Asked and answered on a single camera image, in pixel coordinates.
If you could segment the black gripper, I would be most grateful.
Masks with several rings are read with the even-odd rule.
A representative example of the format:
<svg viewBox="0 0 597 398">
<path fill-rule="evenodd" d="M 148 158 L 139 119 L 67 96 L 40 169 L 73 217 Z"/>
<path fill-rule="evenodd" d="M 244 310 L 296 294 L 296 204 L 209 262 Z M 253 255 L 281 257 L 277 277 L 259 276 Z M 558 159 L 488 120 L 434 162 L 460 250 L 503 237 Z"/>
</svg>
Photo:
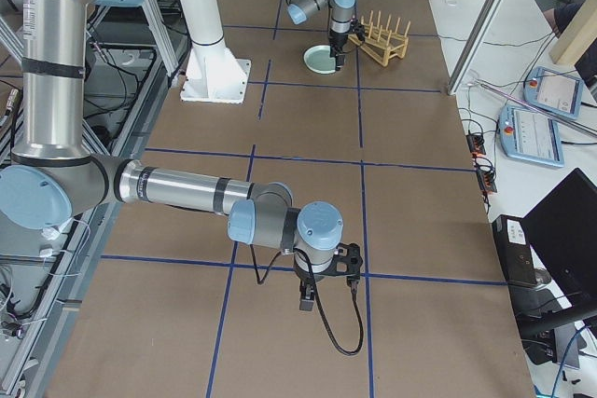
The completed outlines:
<svg viewBox="0 0 597 398">
<path fill-rule="evenodd" d="M 347 32 L 336 32 L 330 30 L 328 32 L 328 42 L 330 45 L 330 58 L 336 61 L 336 71 L 340 71 L 345 64 L 345 55 L 343 47 L 348 41 Z"/>
<path fill-rule="evenodd" d="M 297 261 L 294 262 L 293 269 L 299 277 L 299 309 L 301 311 L 312 311 L 315 304 L 316 292 L 313 285 L 316 281 L 322 280 L 324 277 L 333 277 L 336 275 L 336 269 L 329 266 L 321 272 L 314 272 L 312 279 L 307 267 L 303 267 Z"/>
</svg>

